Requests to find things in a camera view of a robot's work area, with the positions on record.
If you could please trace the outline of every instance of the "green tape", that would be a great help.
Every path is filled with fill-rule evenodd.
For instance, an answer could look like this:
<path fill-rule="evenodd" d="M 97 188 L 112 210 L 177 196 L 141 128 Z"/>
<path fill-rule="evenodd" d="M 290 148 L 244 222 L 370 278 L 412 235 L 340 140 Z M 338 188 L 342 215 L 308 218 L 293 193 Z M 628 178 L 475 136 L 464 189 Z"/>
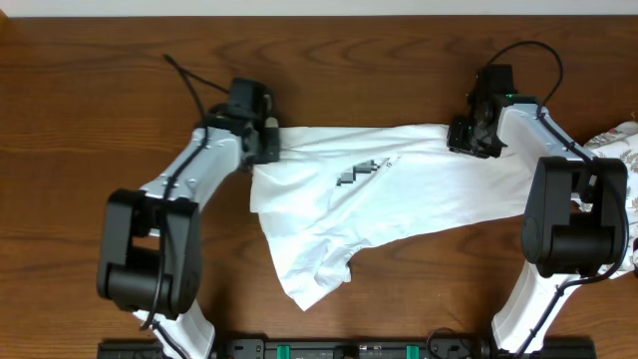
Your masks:
<path fill-rule="evenodd" d="M 277 346 L 277 359 L 290 359 L 290 346 L 279 345 Z"/>
<path fill-rule="evenodd" d="M 418 345 L 408 345 L 406 348 L 406 359 L 419 359 Z"/>

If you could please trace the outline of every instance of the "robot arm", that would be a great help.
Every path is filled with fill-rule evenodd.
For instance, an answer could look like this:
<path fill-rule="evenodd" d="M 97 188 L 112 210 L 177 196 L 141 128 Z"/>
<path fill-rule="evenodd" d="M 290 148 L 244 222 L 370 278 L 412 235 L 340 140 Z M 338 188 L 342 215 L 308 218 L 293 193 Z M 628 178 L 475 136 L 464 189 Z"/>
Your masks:
<path fill-rule="evenodd" d="M 621 216 L 626 214 L 614 194 L 625 197 L 627 172 L 619 160 L 598 159 L 578 145 L 535 98 L 518 95 L 510 65 L 483 68 L 470 103 L 470 116 L 455 118 L 450 127 L 451 151 L 485 159 L 509 148 L 534 173 L 521 234 L 526 261 L 491 323 L 499 351 L 531 353 L 542 348 L 552 320 L 580 285 L 569 286 L 556 300 L 557 288 L 624 257 Z M 593 210 L 572 213 L 576 198 L 593 203 Z"/>
<path fill-rule="evenodd" d="M 272 96 L 263 85 L 233 80 L 228 103 L 206 114 L 164 172 L 140 190 L 118 189 L 109 198 L 98 292 L 142 321 L 152 315 L 168 357 L 204 358 L 210 352 L 214 328 L 195 299 L 203 270 L 200 213 L 229 174 L 279 160 L 271 113 Z M 160 236 L 162 226 L 165 253 L 136 246 L 136 237 Z"/>

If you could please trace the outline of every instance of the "patterned fabric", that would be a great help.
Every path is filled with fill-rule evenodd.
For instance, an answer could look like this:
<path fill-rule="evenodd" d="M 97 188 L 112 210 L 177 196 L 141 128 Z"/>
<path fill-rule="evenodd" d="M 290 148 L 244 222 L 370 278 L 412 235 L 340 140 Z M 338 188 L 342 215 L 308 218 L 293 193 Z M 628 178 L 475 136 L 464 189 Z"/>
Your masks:
<path fill-rule="evenodd" d="M 633 270 L 633 243 L 638 236 L 638 123 L 626 122 L 620 126 L 598 135 L 585 144 L 585 148 L 602 158 L 617 158 L 627 166 L 627 218 L 629 220 L 629 250 L 622 266 L 612 276 L 618 277 Z M 581 203 L 580 209 L 591 210 L 591 204 Z M 609 266 L 603 265 L 600 273 Z"/>

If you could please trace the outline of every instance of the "white wall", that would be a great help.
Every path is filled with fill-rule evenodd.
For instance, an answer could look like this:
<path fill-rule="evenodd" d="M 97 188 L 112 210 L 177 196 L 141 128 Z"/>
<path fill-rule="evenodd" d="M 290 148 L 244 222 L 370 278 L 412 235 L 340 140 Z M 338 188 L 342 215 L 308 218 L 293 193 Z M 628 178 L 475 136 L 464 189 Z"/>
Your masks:
<path fill-rule="evenodd" d="M 638 0 L 0 0 L 22 16 L 638 14 Z"/>

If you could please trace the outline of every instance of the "brown wooden surface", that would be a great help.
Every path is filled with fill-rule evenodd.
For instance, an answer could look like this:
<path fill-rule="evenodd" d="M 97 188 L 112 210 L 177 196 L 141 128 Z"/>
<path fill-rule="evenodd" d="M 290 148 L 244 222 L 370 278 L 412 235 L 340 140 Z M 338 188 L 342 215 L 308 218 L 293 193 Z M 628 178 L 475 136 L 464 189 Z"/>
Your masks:
<path fill-rule="evenodd" d="M 0 357 L 91 358 L 103 338 L 148 335 L 98 297 L 95 279 L 108 195 L 162 171 L 196 121 L 161 54 L 222 84 L 267 84 L 285 126 L 390 127 L 465 111 L 476 68 L 521 39 L 563 56 L 549 108 L 577 140 L 638 111 L 638 18 L 12 20 L 0 34 Z M 541 51 L 504 60 L 524 92 L 545 94 L 555 80 Z M 208 104 L 224 100 L 201 92 Z M 198 299 L 220 335 L 480 331 L 522 267 L 520 218 L 471 225 L 363 250 L 353 282 L 304 313 L 277 280 L 249 185 L 228 179 L 202 220 Z M 637 297 L 629 275 L 579 289 L 551 332 L 590 335 L 600 358 L 635 357 Z"/>

